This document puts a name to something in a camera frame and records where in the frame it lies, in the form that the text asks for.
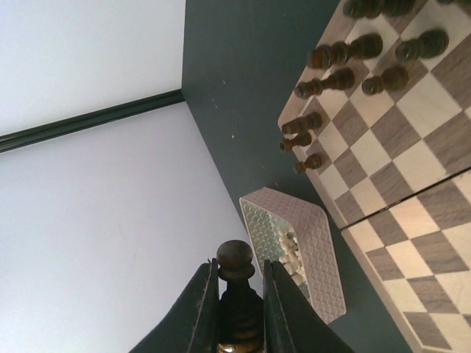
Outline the dark chess rook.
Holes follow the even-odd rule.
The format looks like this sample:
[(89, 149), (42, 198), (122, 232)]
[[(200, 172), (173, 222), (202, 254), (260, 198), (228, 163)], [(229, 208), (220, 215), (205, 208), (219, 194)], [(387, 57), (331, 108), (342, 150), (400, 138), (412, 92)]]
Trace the dark chess rook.
[(322, 157), (319, 154), (312, 154), (304, 161), (299, 161), (294, 166), (294, 171), (298, 174), (304, 173), (308, 169), (318, 169), (322, 166)]

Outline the dark chess queen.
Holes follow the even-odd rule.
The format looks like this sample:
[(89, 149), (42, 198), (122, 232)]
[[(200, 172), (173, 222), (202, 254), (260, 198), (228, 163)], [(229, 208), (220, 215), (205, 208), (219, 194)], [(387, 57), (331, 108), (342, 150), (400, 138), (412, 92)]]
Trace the dark chess queen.
[(350, 59), (369, 60), (376, 58), (383, 50), (383, 40), (378, 33), (368, 33), (345, 43), (337, 41), (332, 45), (317, 46), (306, 57), (306, 66), (311, 69), (327, 70), (334, 65), (345, 65)]

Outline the dark chess pawn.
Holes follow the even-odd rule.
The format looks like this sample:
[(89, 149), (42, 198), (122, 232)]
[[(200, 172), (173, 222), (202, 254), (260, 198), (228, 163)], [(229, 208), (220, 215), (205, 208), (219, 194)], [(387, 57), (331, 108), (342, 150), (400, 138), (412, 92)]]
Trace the dark chess pawn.
[(449, 36), (443, 29), (429, 29), (419, 37), (403, 41), (395, 49), (400, 62), (432, 59), (443, 54), (449, 44)]
[(226, 241), (217, 249), (218, 275), (227, 283), (219, 300), (219, 352), (263, 351), (263, 299), (249, 284), (255, 274), (252, 258), (252, 248), (242, 240)]
[(406, 87), (409, 81), (407, 70), (401, 65), (387, 68), (381, 75), (366, 79), (362, 85), (362, 91), (373, 96), (384, 91), (399, 91)]

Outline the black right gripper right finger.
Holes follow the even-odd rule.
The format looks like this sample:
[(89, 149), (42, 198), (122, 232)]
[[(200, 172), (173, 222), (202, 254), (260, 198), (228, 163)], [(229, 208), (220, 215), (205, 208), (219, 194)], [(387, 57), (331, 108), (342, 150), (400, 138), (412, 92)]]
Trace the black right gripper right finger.
[(284, 266), (263, 264), (265, 352), (352, 352), (314, 311)]

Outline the dark chess piece king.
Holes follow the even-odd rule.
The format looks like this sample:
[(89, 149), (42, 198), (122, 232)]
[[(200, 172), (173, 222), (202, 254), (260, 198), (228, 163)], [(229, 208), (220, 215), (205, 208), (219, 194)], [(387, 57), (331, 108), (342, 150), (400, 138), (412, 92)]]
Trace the dark chess piece king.
[(334, 71), (326, 79), (312, 79), (300, 82), (294, 88), (295, 96), (306, 99), (310, 96), (320, 96), (325, 90), (348, 90), (355, 84), (355, 74), (351, 68), (341, 68)]

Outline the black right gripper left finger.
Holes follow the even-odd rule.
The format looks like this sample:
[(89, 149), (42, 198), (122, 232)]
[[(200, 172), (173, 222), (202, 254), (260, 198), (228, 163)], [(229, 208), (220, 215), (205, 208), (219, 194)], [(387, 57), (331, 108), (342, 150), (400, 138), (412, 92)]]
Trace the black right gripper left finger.
[(204, 353), (217, 351), (218, 265), (201, 264), (170, 311), (133, 352)]

